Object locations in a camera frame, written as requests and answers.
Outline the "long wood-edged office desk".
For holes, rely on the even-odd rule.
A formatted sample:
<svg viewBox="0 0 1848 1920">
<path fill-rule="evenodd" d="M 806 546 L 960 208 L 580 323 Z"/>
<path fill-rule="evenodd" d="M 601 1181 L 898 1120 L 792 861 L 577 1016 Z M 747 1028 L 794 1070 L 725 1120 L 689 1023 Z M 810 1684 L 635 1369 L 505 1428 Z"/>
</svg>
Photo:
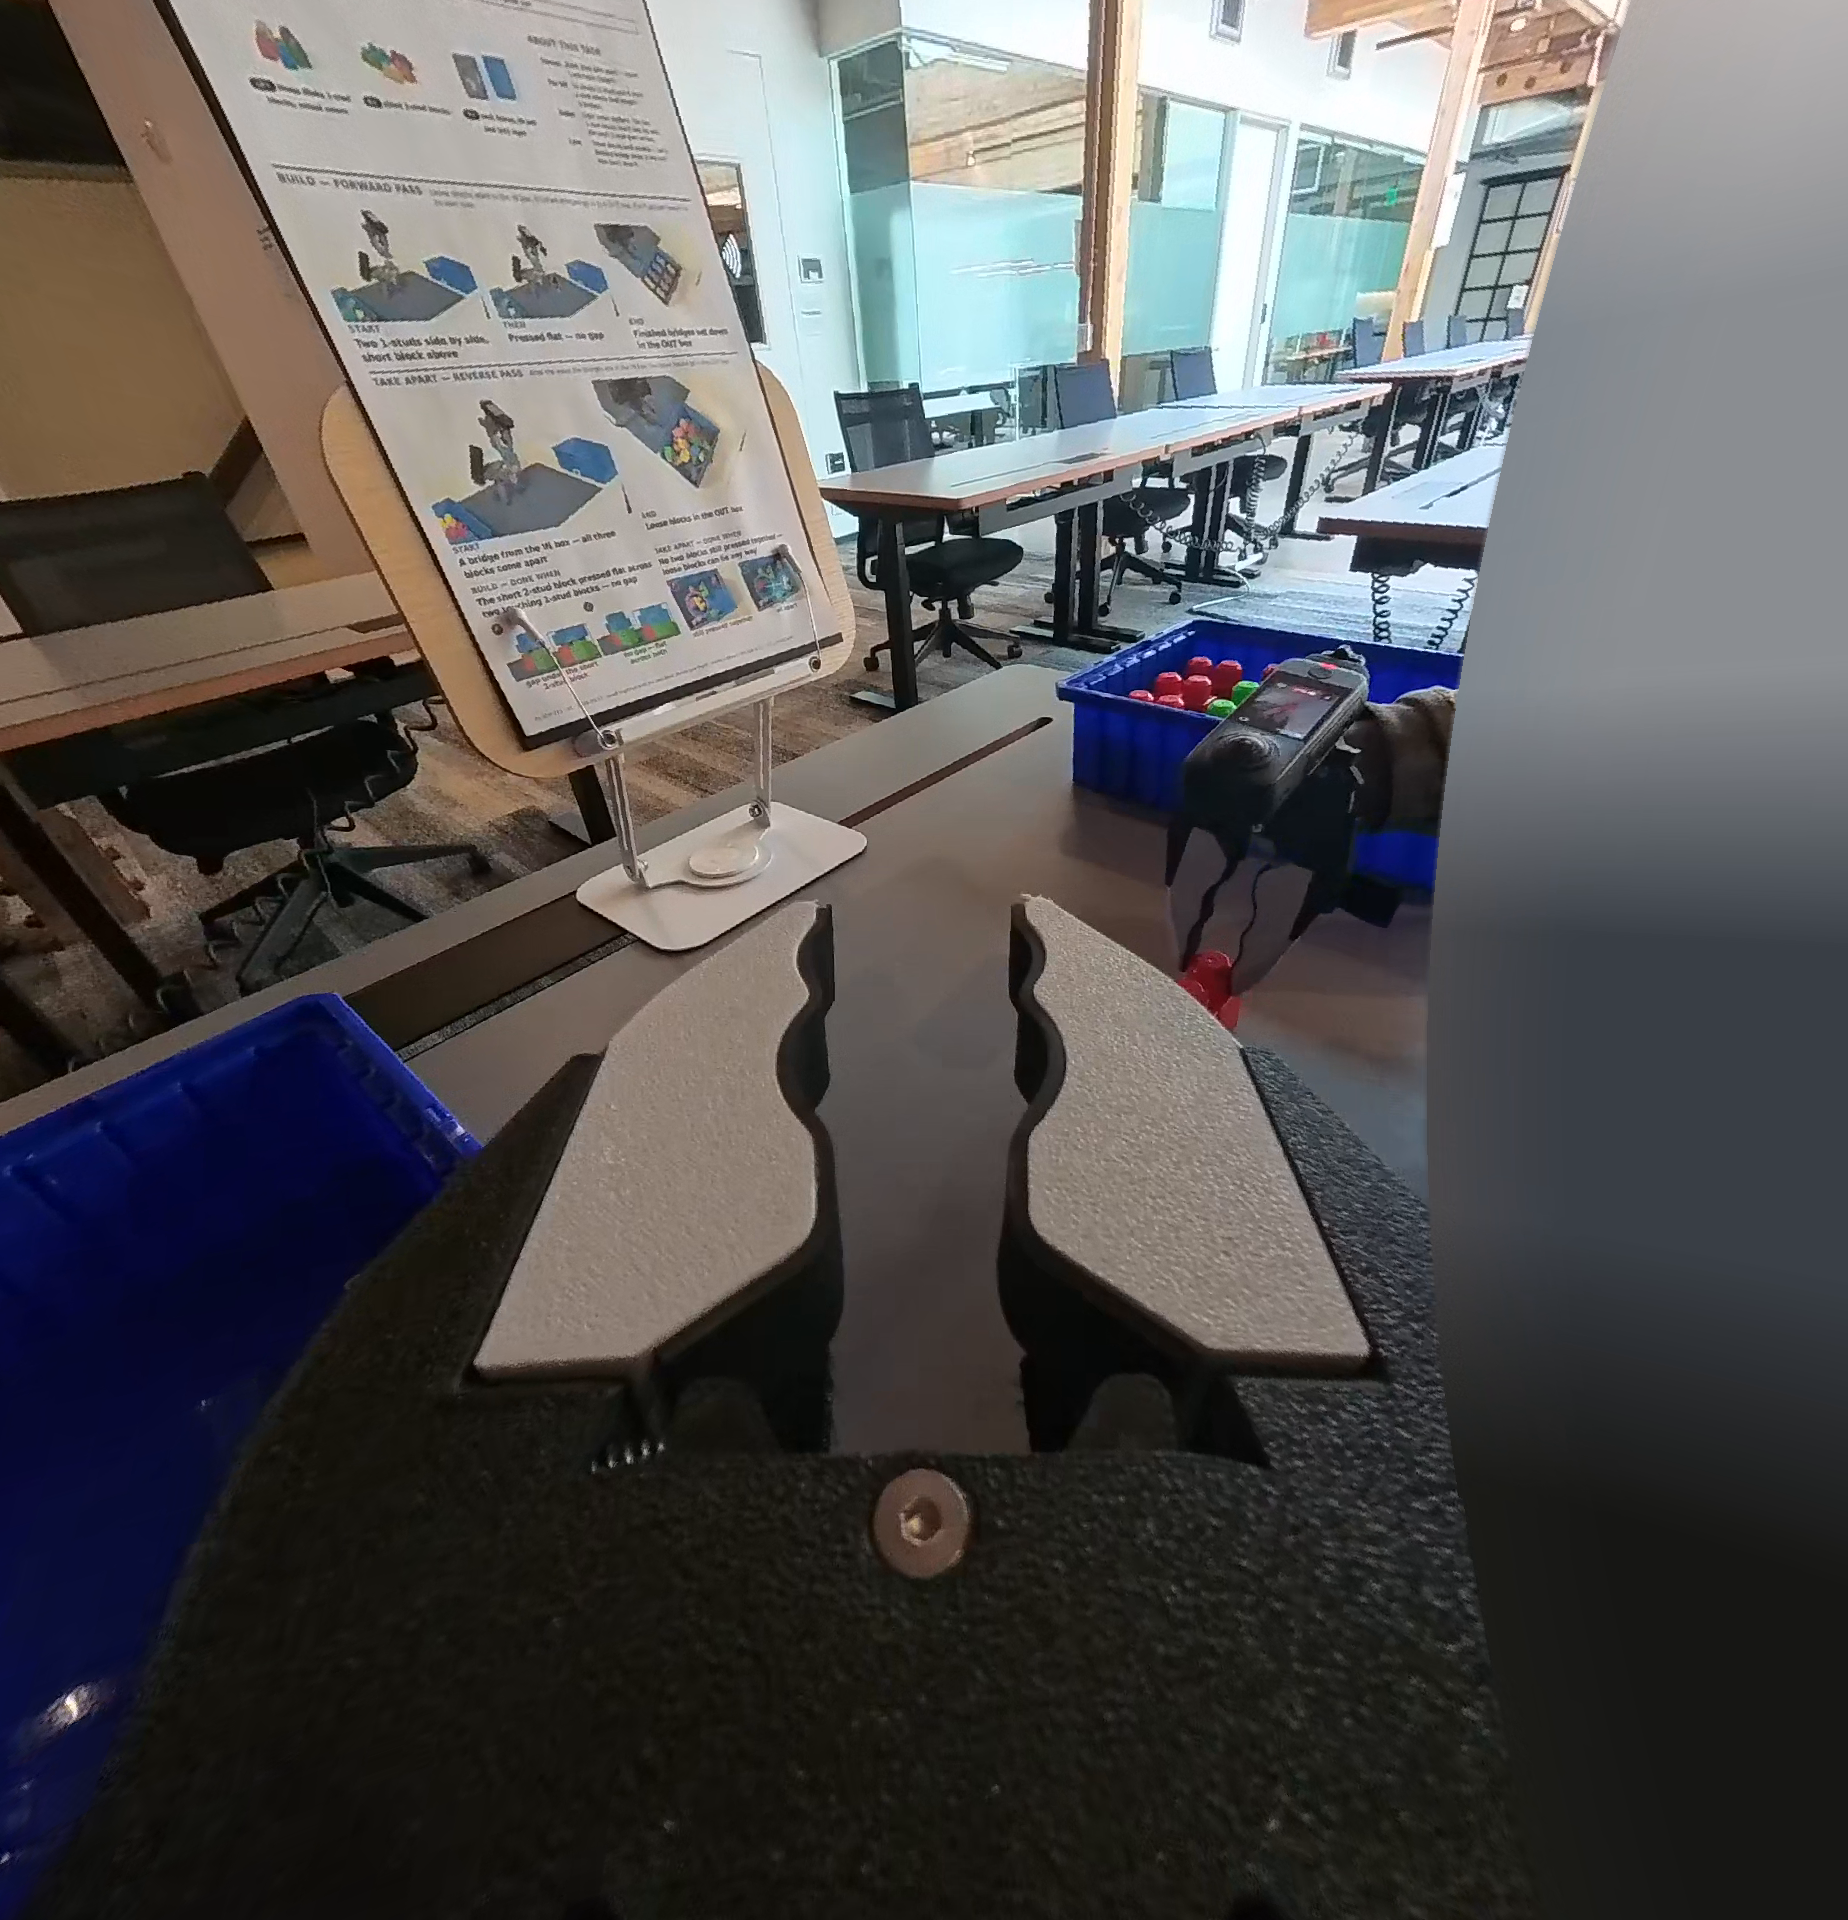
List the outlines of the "long wood-edged office desk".
<svg viewBox="0 0 1848 1920">
<path fill-rule="evenodd" d="M 869 467 L 820 486 L 820 497 L 863 518 L 879 534 L 879 590 L 886 614 L 889 686 L 853 691 L 852 702 L 882 716 L 917 702 L 910 561 L 900 532 L 911 521 L 969 522 L 981 536 L 1046 518 L 1056 522 L 1059 587 L 1051 642 L 1095 657 L 1134 642 L 1100 621 L 1100 505 L 1134 491 L 1149 467 L 1198 478 L 1196 504 L 1210 527 L 1194 546 L 1211 552 L 1225 521 L 1227 470 L 1264 454 L 1284 434 L 1307 441 L 1322 428 L 1365 418 L 1389 384 L 1343 381 L 1250 389 L 1148 408 L 1053 435 Z"/>
</svg>

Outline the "black office chair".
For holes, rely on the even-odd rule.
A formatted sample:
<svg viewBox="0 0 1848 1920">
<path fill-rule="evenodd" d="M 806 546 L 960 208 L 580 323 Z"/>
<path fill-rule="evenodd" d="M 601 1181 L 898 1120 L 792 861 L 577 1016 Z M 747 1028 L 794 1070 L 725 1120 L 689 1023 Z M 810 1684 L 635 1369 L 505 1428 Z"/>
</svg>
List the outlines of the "black office chair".
<svg viewBox="0 0 1848 1920">
<path fill-rule="evenodd" d="M 1216 395 L 1217 384 L 1210 349 L 1170 352 L 1172 397 L 1199 401 Z M 1182 525 L 1182 578 L 1192 585 L 1241 587 L 1255 578 L 1251 556 L 1261 546 L 1251 536 L 1258 505 L 1265 486 L 1287 473 L 1287 461 L 1258 451 L 1243 459 L 1236 469 L 1204 469 L 1192 477 L 1192 515 Z M 1225 539 L 1243 541 L 1243 564 L 1222 560 Z"/>
<path fill-rule="evenodd" d="M 925 462 L 936 457 L 932 428 L 919 388 L 881 391 L 838 391 L 836 423 L 853 474 L 884 467 Z M 1008 659 L 1022 657 L 1022 642 L 974 623 L 972 595 L 1008 578 L 1024 561 L 1024 549 L 1004 539 L 952 532 L 945 517 L 905 521 L 896 541 L 903 546 L 911 599 L 935 612 L 925 631 L 911 634 L 911 661 L 936 651 L 942 659 L 966 652 L 987 669 L 1000 661 L 986 646 L 1003 642 Z"/>
<path fill-rule="evenodd" d="M 1056 425 L 1062 431 L 1113 423 L 1118 418 L 1118 401 L 1113 391 L 1108 363 L 1085 361 L 1056 367 L 1053 374 Z M 1097 517 L 1097 556 L 1093 560 L 1097 595 L 1097 621 L 1110 616 L 1113 595 L 1129 571 L 1156 589 L 1168 590 L 1168 606 L 1181 606 L 1181 585 L 1163 565 L 1143 558 L 1141 549 L 1157 525 L 1170 527 L 1192 508 L 1192 494 L 1174 486 L 1167 464 L 1148 464 L 1143 480 L 1129 494 L 1102 502 Z"/>
<path fill-rule="evenodd" d="M 200 612 L 202 637 L 273 597 L 212 480 L 188 473 L 109 494 L 0 502 L 0 597 L 26 640 L 67 639 L 164 614 Z M 416 738 L 400 713 L 435 693 L 418 664 L 341 664 L 165 715 L 78 727 L 0 756 L 25 801 L 95 801 L 156 849 L 220 875 L 244 852 L 287 843 L 291 861 L 198 911 L 202 941 L 231 941 L 242 915 L 240 991 L 286 972 L 325 908 L 367 904 L 404 924 L 425 909 L 380 872 L 491 857 L 470 843 L 355 841 L 357 819 L 407 789 Z"/>
</svg>

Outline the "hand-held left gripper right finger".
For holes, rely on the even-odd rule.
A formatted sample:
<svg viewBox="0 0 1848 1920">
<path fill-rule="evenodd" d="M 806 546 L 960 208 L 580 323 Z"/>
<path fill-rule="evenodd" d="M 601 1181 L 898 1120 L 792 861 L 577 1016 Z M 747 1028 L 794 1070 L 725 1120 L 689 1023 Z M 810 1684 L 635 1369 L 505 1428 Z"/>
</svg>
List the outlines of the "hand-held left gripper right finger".
<svg viewBox="0 0 1848 1920">
<path fill-rule="evenodd" d="M 1376 1347 L 1236 1037 L 1054 900 L 1011 909 L 999 1302 L 1030 1448 L 1250 1454 L 1236 1380 Z"/>
</svg>

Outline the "pile of red green blocks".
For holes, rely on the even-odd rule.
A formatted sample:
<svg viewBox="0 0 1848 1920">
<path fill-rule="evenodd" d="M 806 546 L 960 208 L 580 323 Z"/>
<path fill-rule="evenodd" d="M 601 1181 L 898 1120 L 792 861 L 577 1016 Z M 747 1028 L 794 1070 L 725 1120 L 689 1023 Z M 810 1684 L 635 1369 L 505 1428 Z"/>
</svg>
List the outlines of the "pile of red green blocks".
<svg viewBox="0 0 1848 1920">
<path fill-rule="evenodd" d="M 1362 661 L 1322 654 L 1250 667 L 1230 657 L 1196 657 L 1181 669 L 1157 669 L 1125 691 L 1140 704 L 1163 704 L 1214 721 L 1307 741 L 1344 715 L 1353 715 L 1369 693 Z"/>
</svg>

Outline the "blue ribbed plastic bin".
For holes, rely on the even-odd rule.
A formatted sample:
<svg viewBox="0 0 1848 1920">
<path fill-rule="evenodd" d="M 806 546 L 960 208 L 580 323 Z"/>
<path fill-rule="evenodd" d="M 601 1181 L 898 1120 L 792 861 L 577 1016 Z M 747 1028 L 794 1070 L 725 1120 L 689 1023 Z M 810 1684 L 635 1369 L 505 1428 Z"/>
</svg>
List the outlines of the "blue ribbed plastic bin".
<svg viewBox="0 0 1848 1920">
<path fill-rule="evenodd" d="M 479 1148 L 332 994 L 0 1135 L 0 1916 L 91 1803 L 250 1428 Z"/>
<path fill-rule="evenodd" d="M 1230 661 L 1243 679 L 1261 679 L 1287 659 L 1322 652 L 1333 639 L 1194 616 L 1146 640 L 1095 661 L 1059 684 L 1059 698 L 1076 708 L 1071 777 L 1110 799 L 1170 812 L 1186 755 L 1216 726 L 1202 713 L 1154 708 L 1149 696 L 1159 673 L 1188 673 L 1194 659 Z M 1368 664 L 1373 702 L 1391 702 L 1424 688 L 1457 691 L 1465 652 L 1458 646 L 1378 644 L 1369 637 L 1347 640 Z M 1436 836 L 1413 831 L 1359 833 L 1353 872 L 1430 895 L 1437 875 Z"/>
</svg>

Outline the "printed instruction sheet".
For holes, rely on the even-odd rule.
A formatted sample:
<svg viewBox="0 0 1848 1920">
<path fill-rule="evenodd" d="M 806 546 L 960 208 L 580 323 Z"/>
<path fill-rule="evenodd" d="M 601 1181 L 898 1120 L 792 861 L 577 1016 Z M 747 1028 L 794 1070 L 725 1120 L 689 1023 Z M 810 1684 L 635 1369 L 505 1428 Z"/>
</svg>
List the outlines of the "printed instruction sheet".
<svg viewBox="0 0 1848 1920">
<path fill-rule="evenodd" d="M 841 640 L 647 4 L 161 4 L 501 738 L 691 726 Z"/>
</svg>

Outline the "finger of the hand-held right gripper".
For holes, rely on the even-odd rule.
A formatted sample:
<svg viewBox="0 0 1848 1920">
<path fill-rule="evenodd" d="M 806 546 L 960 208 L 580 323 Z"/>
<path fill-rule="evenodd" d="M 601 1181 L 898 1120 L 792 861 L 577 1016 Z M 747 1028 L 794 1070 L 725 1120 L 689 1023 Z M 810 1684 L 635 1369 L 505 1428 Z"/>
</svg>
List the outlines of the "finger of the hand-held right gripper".
<svg viewBox="0 0 1848 1920">
<path fill-rule="evenodd" d="M 1188 964 L 1204 947 L 1217 900 L 1238 867 L 1241 843 L 1232 831 L 1194 821 L 1168 822 L 1164 880 L 1174 964 Z"/>
<path fill-rule="evenodd" d="M 1253 861 L 1250 877 L 1236 880 L 1238 897 L 1232 904 L 1241 917 L 1232 943 L 1235 997 L 1255 992 L 1293 947 L 1293 929 L 1312 883 L 1310 871 L 1275 857 Z"/>
</svg>

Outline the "person's right forearm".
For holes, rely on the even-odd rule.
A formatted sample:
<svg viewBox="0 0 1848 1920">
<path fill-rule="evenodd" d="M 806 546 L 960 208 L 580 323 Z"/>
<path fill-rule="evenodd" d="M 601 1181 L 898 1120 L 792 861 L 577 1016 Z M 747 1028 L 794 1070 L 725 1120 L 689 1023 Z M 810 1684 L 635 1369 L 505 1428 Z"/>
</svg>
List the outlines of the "person's right forearm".
<svg viewBox="0 0 1848 1920">
<path fill-rule="evenodd" d="M 1362 831 L 1439 838 L 1457 700 L 1453 688 L 1424 688 L 1362 708 L 1349 732 Z"/>
</svg>

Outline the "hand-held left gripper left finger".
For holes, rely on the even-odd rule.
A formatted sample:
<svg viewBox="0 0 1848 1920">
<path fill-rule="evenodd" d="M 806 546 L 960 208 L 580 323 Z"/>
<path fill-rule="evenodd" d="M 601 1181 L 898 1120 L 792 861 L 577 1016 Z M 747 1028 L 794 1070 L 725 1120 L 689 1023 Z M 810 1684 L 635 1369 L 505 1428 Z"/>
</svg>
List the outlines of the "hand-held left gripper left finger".
<svg viewBox="0 0 1848 1920">
<path fill-rule="evenodd" d="M 731 1388 L 773 1447 L 829 1448 L 845 1295 L 820 1116 L 835 997 L 833 911 L 794 902 L 573 1061 L 585 1090 L 476 1380 L 619 1385 L 645 1450 Z"/>
</svg>

